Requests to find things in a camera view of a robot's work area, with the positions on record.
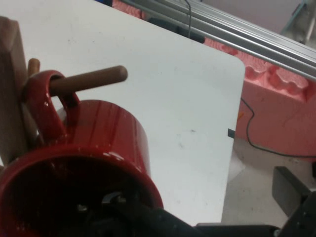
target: wooden peg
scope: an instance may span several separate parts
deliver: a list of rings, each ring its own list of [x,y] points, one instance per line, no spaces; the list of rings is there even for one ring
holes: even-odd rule
[[[28,64],[28,77],[40,71],[40,61],[36,58],[31,58]]]
[[[66,95],[80,90],[109,85],[127,78],[127,70],[123,66],[102,69],[50,82],[50,96]]]

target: mug handle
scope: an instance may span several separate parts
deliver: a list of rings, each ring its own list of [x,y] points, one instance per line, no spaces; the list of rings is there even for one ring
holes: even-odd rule
[[[59,118],[49,93],[50,81],[63,78],[64,75],[58,71],[43,71],[30,77],[24,88],[24,102],[37,124],[39,135],[44,143],[67,136],[67,129]],[[58,98],[66,114],[69,108],[77,106],[79,103],[79,98],[75,93]]]

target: wooden post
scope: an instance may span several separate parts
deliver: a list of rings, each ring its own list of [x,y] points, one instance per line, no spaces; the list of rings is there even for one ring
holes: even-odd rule
[[[0,156],[4,165],[28,150],[20,103],[27,78],[19,25],[0,16]]]

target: white table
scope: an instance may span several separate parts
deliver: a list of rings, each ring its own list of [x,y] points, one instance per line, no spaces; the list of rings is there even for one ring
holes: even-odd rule
[[[92,0],[15,0],[26,59],[66,76],[124,65],[126,82],[78,93],[114,102],[143,125],[167,211],[220,222],[244,65],[236,58]]]

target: black cable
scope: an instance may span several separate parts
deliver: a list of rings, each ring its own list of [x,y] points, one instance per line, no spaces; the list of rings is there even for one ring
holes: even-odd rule
[[[188,32],[188,38],[190,38],[190,34],[191,34],[191,18],[192,18],[192,12],[191,12],[191,4],[189,3],[188,0],[184,0],[188,7],[189,7],[189,32]]]
[[[254,147],[254,148],[257,148],[259,150],[262,150],[264,152],[269,152],[269,153],[272,153],[272,154],[276,154],[276,155],[279,155],[279,156],[283,156],[283,157],[297,157],[297,158],[316,158],[316,155],[314,156],[302,156],[302,155],[288,155],[288,154],[284,154],[284,153],[280,153],[280,152],[275,152],[275,151],[271,151],[269,149],[265,149],[265,148],[261,148],[261,147],[258,147],[256,145],[254,145],[251,140],[250,140],[250,137],[249,137],[249,127],[250,127],[250,123],[252,121],[252,119],[255,117],[255,112],[253,111],[253,109],[251,108],[250,105],[248,105],[248,103],[243,99],[243,98],[240,98],[241,101],[245,104],[245,106],[247,106],[247,108],[251,111],[252,113],[252,116],[251,118],[249,119],[248,123],[247,123],[247,127],[246,127],[246,136],[247,136],[247,140],[248,140],[248,143]]]

